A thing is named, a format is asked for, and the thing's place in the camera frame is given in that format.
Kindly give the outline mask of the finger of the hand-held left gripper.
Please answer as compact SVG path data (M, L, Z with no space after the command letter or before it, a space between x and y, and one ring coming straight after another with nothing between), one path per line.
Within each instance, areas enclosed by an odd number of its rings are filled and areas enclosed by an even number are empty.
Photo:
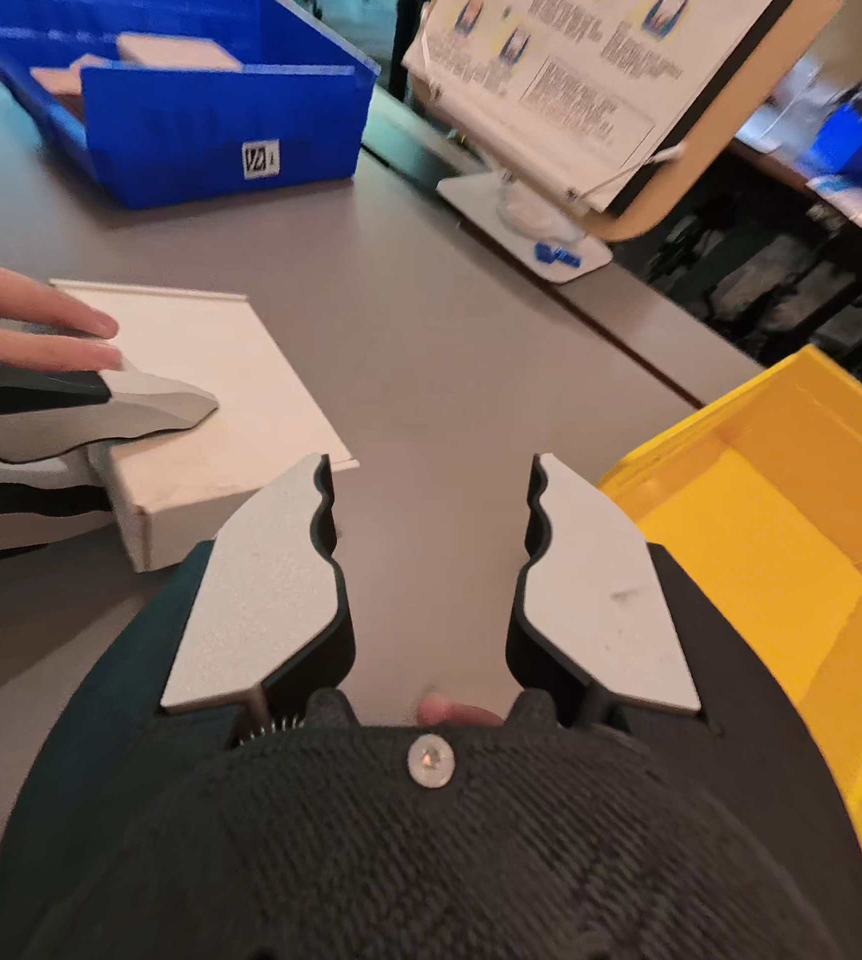
M87 450L38 462L0 461L0 558L90 534L113 520Z
M186 431L219 409L207 390L139 370L106 371L101 403L0 414L0 461L32 463L92 444Z

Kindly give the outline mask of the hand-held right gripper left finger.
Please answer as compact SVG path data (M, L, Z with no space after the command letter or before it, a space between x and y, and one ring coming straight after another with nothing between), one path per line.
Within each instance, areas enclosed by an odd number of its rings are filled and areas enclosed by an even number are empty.
M257 491L215 535L160 700L168 714L304 714L355 659L329 456Z

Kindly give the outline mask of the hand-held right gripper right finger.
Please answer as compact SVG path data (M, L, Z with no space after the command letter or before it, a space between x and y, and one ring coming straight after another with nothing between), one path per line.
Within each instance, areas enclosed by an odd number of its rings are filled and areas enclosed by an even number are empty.
M511 676L550 696L558 724L607 722L630 708L699 718L699 692L635 523L551 453L533 456L526 502Z

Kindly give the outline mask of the white cardboard mailer box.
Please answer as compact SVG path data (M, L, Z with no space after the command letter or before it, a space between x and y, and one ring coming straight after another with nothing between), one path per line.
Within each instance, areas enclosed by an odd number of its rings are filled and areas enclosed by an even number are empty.
M244 64L212 39L122 32L116 37L119 59L157 70L242 72Z
M359 467L245 295L51 284L114 317L114 343L138 371L183 381L219 402L194 429L87 449L136 572L182 562L310 454L327 454L333 474Z

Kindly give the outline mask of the yellow plastic bin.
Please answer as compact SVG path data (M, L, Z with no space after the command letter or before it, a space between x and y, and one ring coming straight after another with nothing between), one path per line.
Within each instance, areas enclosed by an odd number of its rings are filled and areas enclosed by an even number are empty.
M862 384L806 346L630 452L598 488L771 671L862 846Z

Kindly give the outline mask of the blue plastic bin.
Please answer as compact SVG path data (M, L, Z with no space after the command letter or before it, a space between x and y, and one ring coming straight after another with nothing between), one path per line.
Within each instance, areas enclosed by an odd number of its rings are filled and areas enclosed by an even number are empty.
M144 68L116 38L209 39L242 72ZM31 67L85 54L82 96ZM353 176L378 65L294 2L0 1L0 83L42 140L131 210Z

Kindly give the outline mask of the person's left hand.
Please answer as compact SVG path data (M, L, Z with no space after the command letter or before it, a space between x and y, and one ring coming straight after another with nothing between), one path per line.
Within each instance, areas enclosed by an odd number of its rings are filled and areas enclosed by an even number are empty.
M0 364L45 374L121 371L118 331L110 315L0 267Z

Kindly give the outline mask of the person's right hand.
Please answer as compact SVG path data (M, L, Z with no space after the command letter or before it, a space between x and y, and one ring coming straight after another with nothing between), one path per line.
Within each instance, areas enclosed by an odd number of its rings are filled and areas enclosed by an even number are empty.
M431 691L418 704L415 723L422 727L500 727L504 718L484 707L458 702L439 691Z

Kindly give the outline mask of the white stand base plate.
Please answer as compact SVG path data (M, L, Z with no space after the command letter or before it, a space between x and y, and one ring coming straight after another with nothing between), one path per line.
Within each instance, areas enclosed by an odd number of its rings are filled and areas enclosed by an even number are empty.
M437 194L526 271L556 285L601 270L614 261L611 248L509 172L442 179ZM537 242L562 246L581 257L577 270L546 266L534 255Z

